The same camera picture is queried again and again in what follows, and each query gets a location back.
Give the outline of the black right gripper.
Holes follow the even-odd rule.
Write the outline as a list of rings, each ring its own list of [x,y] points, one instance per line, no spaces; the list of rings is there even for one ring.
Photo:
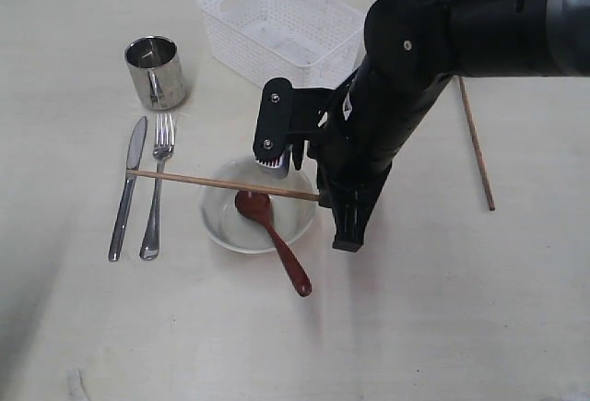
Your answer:
[[[332,247],[357,252],[393,166],[393,158],[450,82],[438,75],[423,88],[403,88],[362,64],[336,90],[321,138],[308,155],[317,162],[320,205],[332,211]]]

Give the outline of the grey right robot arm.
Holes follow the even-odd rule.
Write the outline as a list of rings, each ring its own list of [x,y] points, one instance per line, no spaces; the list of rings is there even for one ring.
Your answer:
[[[377,0],[363,33],[310,146],[341,251],[363,245],[394,157],[453,77],[589,73],[589,0]]]

